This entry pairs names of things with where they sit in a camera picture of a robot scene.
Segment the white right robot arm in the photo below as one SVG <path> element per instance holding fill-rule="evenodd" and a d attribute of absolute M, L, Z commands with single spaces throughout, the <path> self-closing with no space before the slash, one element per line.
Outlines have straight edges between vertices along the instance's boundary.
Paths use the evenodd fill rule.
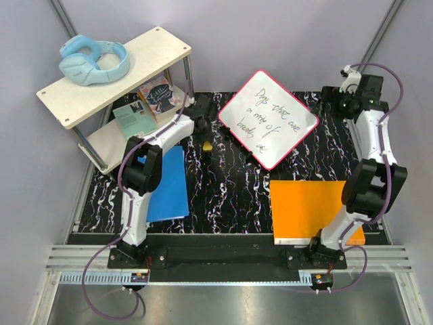
<path fill-rule="evenodd" d="M 345 91 L 324 86 L 315 114 L 328 111 L 352 120 L 361 139 L 361 158 L 342 190 L 342 208 L 303 250 L 314 268 L 344 259 L 348 239 L 363 225 L 380 221 L 401 191 L 408 172 L 398 165 L 388 135 L 389 109 L 378 86 L 349 85 Z"/>

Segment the yellow whiteboard eraser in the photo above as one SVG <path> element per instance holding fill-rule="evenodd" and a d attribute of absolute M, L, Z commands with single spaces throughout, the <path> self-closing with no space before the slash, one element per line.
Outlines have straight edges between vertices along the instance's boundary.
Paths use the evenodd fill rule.
<path fill-rule="evenodd" d="M 210 142 L 204 142 L 202 149 L 205 152 L 210 152 L 210 151 L 212 151 L 212 144 Z"/>

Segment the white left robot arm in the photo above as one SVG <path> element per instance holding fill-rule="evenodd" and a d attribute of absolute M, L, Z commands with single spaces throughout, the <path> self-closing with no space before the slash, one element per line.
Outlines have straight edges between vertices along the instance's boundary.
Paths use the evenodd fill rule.
<path fill-rule="evenodd" d="M 110 263 L 141 267 L 146 260 L 146 223 L 152 193 L 160 185 L 164 155 L 182 139 L 196 136 L 211 149 L 211 120 L 215 113 L 212 100 L 199 95 L 195 103 L 182 107 L 162 128 L 141 139 L 130 137 L 117 172 L 122 191 L 122 230 L 110 251 Z"/>

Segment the pink framed whiteboard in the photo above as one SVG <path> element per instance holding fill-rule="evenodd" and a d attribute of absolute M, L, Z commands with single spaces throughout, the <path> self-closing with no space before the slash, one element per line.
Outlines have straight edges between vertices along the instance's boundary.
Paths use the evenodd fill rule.
<path fill-rule="evenodd" d="M 310 109 L 264 70 L 248 79 L 218 118 L 268 171 L 319 124 Z"/>

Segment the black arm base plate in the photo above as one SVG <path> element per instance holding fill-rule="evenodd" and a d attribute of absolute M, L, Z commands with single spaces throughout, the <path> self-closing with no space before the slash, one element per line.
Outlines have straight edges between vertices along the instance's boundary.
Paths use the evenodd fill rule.
<path fill-rule="evenodd" d="M 314 264 L 304 254 L 303 248 L 292 246 L 265 246 L 263 244 L 235 245 L 149 245 L 138 251 L 135 259 L 112 248 L 108 257 L 110 269 L 134 269 L 150 266 L 167 269 L 184 265 L 274 265 L 288 269 L 343 270 L 347 268 L 344 255 L 336 260 Z"/>

